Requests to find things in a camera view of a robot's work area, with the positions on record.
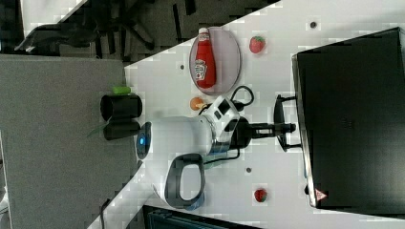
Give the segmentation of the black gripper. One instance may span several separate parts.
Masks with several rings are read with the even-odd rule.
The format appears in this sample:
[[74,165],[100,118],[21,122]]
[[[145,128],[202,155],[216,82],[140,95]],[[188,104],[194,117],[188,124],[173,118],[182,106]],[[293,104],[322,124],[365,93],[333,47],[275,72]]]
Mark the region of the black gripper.
[[[269,123],[254,123],[251,127],[255,130],[264,130],[271,129],[273,132],[294,132],[296,130],[296,125],[293,123],[278,123],[278,124],[269,124]],[[267,138],[267,137],[282,137],[283,135],[290,133],[252,133],[252,129],[248,120],[244,117],[241,117],[238,124],[235,127],[233,132],[230,149],[244,149],[247,147],[251,139],[257,138]]]

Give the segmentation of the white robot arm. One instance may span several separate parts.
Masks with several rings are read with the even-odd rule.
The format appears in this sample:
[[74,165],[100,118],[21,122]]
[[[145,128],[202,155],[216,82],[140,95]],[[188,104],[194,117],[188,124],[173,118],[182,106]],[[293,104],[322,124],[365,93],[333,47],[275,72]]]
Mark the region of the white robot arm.
[[136,152],[139,159],[158,159],[170,154],[201,154],[211,156],[247,147],[252,139],[277,137],[283,149],[288,148],[286,133],[293,133],[292,123],[249,123],[244,117],[231,121],[233,130],[224,132],[219,140],[216,123],[206,115],[173,116],[146,122],[137,135]]

